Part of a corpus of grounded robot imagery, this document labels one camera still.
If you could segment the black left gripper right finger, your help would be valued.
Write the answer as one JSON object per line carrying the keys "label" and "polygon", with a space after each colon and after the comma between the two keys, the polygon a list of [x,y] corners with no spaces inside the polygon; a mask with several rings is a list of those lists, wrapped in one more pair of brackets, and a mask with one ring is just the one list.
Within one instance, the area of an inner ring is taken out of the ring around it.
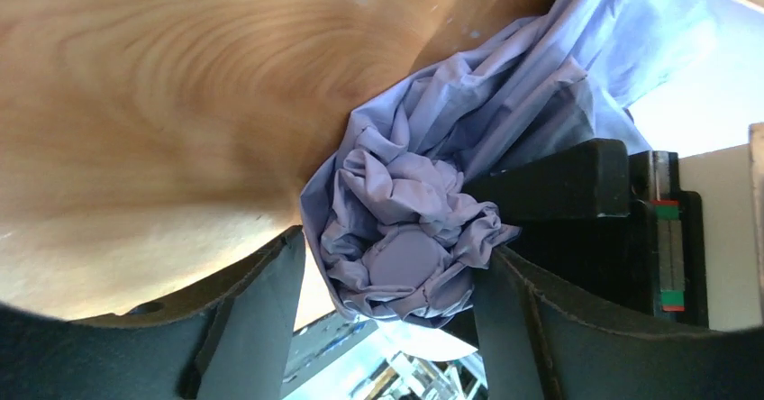
{"label": "black left gripper right finger", "polygon": [[611,303],[496,248],[473,309],[493,399],[760,399],[763,331],[718,332]]}

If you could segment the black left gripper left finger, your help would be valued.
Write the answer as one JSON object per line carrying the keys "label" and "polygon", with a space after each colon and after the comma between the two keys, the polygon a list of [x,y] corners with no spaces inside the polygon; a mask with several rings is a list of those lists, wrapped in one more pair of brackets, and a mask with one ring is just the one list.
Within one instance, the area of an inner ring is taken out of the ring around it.
{"label": "black left gripper left finger", "polygon": [[4,399],[277,399],[305,268],[293,226],[245,259],[124,315],[1,308]]}

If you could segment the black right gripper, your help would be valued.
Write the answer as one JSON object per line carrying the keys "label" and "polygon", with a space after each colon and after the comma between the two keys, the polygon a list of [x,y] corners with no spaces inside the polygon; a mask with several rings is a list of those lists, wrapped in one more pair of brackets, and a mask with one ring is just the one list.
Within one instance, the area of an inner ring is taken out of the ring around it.
{"label": "black right gripper", "polygon": [[621,141],[593,139],[464,192],[503,223],[531,223],[509,245],[531,263],[615,304],[708,326],[702,199],[682,190],[677,153],[628,163]]}

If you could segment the lavender folding umbrella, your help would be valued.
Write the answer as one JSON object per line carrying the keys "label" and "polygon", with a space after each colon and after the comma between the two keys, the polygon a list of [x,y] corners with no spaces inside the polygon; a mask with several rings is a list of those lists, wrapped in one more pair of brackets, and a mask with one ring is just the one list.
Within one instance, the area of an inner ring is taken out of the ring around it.
{"label": "lavender folding umbrella", "polygon": [[649,149],[629,107],[711,50],[708,0],[555,0],[350,114],[300,196],[332,303],[440,328],[519,229],[467,183],[596,138]]}

